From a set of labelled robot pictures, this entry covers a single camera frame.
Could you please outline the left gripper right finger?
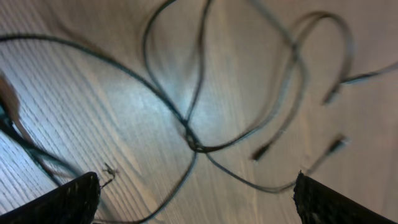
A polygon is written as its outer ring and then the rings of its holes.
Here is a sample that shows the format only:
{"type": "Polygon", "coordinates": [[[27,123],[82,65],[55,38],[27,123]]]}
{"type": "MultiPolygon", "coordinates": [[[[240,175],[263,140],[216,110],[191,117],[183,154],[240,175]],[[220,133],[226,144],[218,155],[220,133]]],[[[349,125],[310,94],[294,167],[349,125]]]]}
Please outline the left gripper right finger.
{"type": "Polygon", "coordinates": [[[293,200],[303,224],[395,224],[303,173],[297,176],[293,200]]]}

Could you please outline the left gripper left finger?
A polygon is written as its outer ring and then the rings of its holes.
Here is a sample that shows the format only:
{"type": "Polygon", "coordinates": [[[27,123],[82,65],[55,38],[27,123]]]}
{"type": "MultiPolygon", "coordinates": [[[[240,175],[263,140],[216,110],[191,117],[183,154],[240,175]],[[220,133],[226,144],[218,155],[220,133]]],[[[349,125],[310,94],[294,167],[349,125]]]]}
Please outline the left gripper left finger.
{"type": "Polygon", "coordinates": [[[1,224],[91,223],[99,202],[98,176],[87,172],[1,215],[1,224]]]}

